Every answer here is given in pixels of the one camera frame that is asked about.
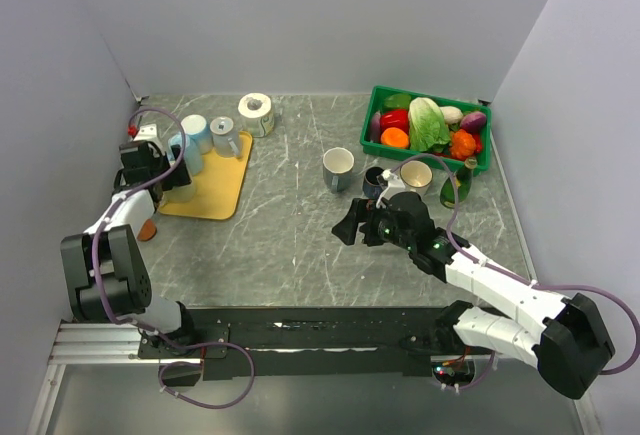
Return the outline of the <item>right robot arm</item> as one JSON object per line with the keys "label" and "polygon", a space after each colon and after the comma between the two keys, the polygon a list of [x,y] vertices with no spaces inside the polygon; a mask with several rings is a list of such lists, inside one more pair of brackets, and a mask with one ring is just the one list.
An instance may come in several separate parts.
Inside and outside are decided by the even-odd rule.
{"label": "right robot arm", "polygon": [[415,193],[398,193],[381,203],[355,198],[332,233],[346,245],[361,234],[368,246],[390,243],[404,249],[424,273],[497,309],[490,314],[471,306],[441,324],[437,342],[448,353],[470,346],[518,359],[570,399],[585,394],[615,353],[590,298],[537,290],[492,269],[490,259],[474,245],[437,227]]}

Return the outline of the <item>light green mug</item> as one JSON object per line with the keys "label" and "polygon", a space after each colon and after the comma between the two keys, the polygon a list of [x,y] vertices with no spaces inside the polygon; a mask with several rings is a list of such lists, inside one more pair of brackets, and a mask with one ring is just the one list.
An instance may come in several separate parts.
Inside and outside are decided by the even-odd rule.
{"label": "light green mug", "polygon": [[164,200],[166,203],[187,203],[194,198],[196,191],[194,183],[175,186],[171,190],[164,192]]}

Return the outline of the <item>cream beige mug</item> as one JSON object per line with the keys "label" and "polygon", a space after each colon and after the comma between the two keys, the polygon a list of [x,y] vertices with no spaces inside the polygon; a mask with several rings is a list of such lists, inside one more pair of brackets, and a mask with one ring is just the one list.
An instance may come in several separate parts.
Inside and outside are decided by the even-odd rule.
{"label": "cream beige mug", "polygon": [[431,168],[418,160],[405,163],[400,168],[399,174],[406,190],[418,194],[421,198],[426,195],[433,180]]}

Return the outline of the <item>dark blue mug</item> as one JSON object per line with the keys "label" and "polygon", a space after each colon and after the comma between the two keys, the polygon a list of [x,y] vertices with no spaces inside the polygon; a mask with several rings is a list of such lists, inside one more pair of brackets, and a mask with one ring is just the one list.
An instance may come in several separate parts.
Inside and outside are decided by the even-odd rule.
{"label": "dark blue mug", "polygon": [[382,174],[384,169],[374,166],[366,170],[363,178],[362,192],[367,199],[377,200],[385,189]]}

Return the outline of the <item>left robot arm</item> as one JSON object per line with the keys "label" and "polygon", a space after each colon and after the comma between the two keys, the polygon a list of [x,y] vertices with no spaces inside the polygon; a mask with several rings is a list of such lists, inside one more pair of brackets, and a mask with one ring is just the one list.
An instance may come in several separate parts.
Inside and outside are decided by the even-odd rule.
{"label": "left robot arm", "polygon": [[82,233],[65,237],[60,253],[74,319],[86,323],[131,324],[154,347],[185,357],[198,343],[189,310],[153,293],[138,235],[157,211],[166,190],[190,180],[186,166],[170,165],[150,140],[119,147],[110,205]]}

